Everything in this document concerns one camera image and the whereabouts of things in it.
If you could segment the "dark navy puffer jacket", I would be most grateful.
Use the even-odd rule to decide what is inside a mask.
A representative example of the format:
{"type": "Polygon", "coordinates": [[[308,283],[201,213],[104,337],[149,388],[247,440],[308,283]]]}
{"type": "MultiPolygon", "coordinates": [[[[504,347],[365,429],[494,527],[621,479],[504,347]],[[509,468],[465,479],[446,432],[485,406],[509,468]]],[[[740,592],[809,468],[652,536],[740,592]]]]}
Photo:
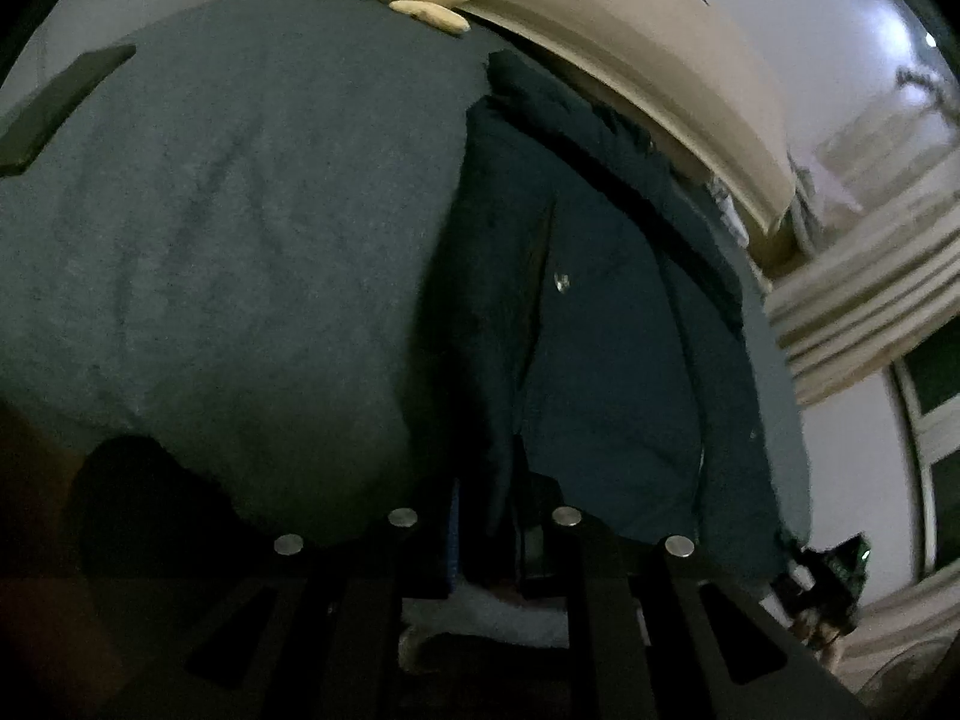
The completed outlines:
{"type": "Polygon", "coordinates": [[[459,499],[460,569],[511,571],[546,479],[765,589],[782,518],[739,275],[641,127],[509,50],[487,78],[413,347],[413,445],[459,499]]]}

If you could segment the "beige pleated curtain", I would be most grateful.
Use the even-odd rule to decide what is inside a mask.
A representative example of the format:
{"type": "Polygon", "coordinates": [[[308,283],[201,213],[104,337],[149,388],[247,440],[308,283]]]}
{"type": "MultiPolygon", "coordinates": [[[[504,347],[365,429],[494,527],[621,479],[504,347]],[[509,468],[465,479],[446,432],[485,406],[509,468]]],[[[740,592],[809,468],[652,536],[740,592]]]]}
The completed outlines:
{"type": "Polygon", "coordinates": [[[864,114],[807,163],[823,247],[766,314],[812,406],[958,316],[958,114],[864,114]]]}

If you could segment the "grey bed sheet mattress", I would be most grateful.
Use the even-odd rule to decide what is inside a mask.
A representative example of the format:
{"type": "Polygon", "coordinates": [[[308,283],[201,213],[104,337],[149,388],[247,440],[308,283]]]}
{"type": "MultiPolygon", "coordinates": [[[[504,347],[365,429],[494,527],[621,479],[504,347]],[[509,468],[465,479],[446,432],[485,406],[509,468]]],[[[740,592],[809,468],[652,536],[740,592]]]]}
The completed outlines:
{"type": "Polygon", "coordinates": [[[459,499],[412,437],[421,291],[503,50],[641,127],[708,223],[742,283],[778,536],[809,536],[807,457],[770,436],[793,387],[761,375],[781,353],[747,259],[612,91],[373,0],[221,0],[121,44],[137,54],[2,181],[2,400],[82,452],[60,533],[121,634],[166,635],[182,574],[245,535],[451,504],[454,589],[508,590],[532,639],[565,642],[521,559],[462,572],[459,499]]]}

